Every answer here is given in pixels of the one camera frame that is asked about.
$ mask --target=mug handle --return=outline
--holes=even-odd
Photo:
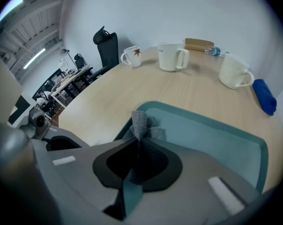
[[[126,56],[126,59],[127,59],[127,61],[128,61],[129,63],[126,63],[126,62],[124,61],[124,59],[123,59],[124,55],[126,56],[126,52],[124,52],[124,53],[121,55],[121,61],[122,61],[122,63],[125,63],[125,64],[127,64],[127,65],[131,65],[131,63],[130,63],[129,60],[127,59],[127,56]]]
[[[183,48],[178,48],[178,51],[183,52],[184,53],[184,58],[183,58],[183,62],[182,65],[179,66],[177,65],[176,68],[177,69],[183,69],[187,67],[188,64],[188,59],[189,59],[189,51]]]
[[[254,83],[254,75],[253,75],[251,72],[249,72],[248,70],[245,70],[245,71],[244,71],[244,74],[249,74],[249,75],[250,75],[250,77],[251,77],[250,82],[247,83],[247,84],[236,85],[236,86],[235,86],[236,88],[251,86],[251,85]]]

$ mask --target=gray fabric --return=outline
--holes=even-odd
[[[151,137],[162,140],[162,130],[155,126],[154,117],[147,116],[144,111],[133,111],[131,118],[132,126],[123,138],[136,137],[140,141],[143,137]]]

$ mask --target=ceiling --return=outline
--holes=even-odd
[[[59,41],[62,1],[23,0],[0,23],[0,56],[17,80],[36,53]]]

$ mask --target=water bottle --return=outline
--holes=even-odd
[[[221,51],[219,47],[214,46],[207,46],[205,49],[205,53],[217,57],[224,57],[226,54],[225,52]]]

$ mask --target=wooden table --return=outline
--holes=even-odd
[[[159,69],[157,48],[142,52],[143,63],[119,64],[79,94],[59,116],[59,127],[90,146],[113,141],[141,104],[159,101],[229,124],[263,138],[268,145],[264,191],[283,176],[283,125],[265,114],[252,87],[231,90],[218,79],[223,58],[190,50],[187,69]]]
[[[81,71],[69,78],[67,78],[66,80],[64,80],[62,82],[62,84],[55,90],[53,91],[50,95],[64,108],[66,108],[66,106],[60,102],[57,98],[56,98],[56,95],[61,92],[63,89],[66,89],[66,87],[70,84],[70,83],[73,83],[74,80],[77,78],[77,77],[80,77],[82,76],[84,73],[86,73],[86,71],[90,68],[90,66],[84,66]]]

